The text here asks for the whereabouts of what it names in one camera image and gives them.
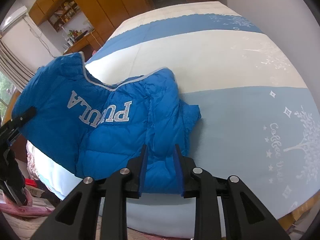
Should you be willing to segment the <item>white air conditioner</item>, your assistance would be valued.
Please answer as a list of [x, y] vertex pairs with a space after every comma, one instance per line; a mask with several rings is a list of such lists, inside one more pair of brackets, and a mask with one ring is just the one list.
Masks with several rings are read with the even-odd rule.
[[10, 16], [6, 17], [1, 23], [1, 33], [5, 32], [13, 24], [15, 24], [19, 19], [27, 14], [27, 7], [25, 5], [21, 6], [15, 10]]

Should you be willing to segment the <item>window with wooden frame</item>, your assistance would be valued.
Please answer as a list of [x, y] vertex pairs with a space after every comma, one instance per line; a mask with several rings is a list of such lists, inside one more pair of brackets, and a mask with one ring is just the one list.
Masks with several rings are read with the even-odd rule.
[[3, 125], [11, 120], [12, 110], [21, 93], [3, 73], [1, 73], [0, 89], [1, 125]]

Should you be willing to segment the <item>striped grey curtain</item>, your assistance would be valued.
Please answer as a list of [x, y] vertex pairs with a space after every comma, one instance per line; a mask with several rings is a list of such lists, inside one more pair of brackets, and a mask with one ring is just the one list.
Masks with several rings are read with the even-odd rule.
[[35, 73], [20, 61], [13, 52], [1, 41], [0, 48], [1, 72], [22, 92]]

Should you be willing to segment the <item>blue and white bed sheet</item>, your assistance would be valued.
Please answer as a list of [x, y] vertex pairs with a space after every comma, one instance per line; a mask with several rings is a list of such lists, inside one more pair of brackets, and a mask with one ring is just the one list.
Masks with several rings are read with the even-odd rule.
[[319, 192], [319, 112], [293, 64], [220, 2], [173, 5], [124, 21], [86, 63], [106, 84], [159, 68], [202, 118], [190, 155], [212, 175], [239, 176], [276, 218]]

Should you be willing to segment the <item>blue puffer jacket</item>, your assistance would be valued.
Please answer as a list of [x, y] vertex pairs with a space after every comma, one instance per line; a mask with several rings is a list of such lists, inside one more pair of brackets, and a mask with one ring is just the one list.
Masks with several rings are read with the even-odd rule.
[[30, 107], [36, 113], [22, 135], [76, 177], [107, 178], [145, 149], [143, 192], [182, 192], [175, 154], [188, 155], [201, 113], [180, 98], [170, 69], [107, 85], [90, 74], [81, 53], [57, 57], [38, 69], [12, 116]]

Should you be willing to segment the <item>wooden desk with clutter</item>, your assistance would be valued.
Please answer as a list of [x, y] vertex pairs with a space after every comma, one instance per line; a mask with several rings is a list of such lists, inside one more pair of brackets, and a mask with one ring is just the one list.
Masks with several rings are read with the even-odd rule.
[[95, 29], [85, 31], [75, 39], [71, 47], [63, 52], [63, 55], [82, 51], [85, 55], [91, 56], [98, 51], [106, 42], [107, 36], [100, 35]]

